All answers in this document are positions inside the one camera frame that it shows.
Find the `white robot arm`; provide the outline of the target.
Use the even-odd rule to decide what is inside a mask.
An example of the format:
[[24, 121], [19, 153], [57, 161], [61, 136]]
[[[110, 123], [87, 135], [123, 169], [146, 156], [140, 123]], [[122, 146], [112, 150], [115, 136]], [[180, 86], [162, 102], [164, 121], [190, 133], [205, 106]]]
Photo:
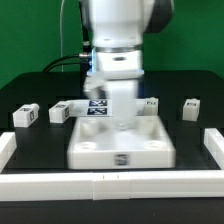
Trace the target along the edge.
[[79, 0], [83, 25], [93, 33], [92, 67], [84, 90], [91, 99], [106, 92], [120, 130], [135, 124], [143, 35], [159, 33], [170, 22], [174, 0]]

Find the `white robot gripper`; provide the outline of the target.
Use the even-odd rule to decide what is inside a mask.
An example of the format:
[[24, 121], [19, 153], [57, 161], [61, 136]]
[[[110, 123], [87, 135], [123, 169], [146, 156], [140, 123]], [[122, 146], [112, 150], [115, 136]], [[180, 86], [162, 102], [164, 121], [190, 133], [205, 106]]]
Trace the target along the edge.
[[135, 126], [137, 92], [137, 80], [108, 82], [108, 98], [111, 100], [112, 116], [118, 130], [128, 130]]

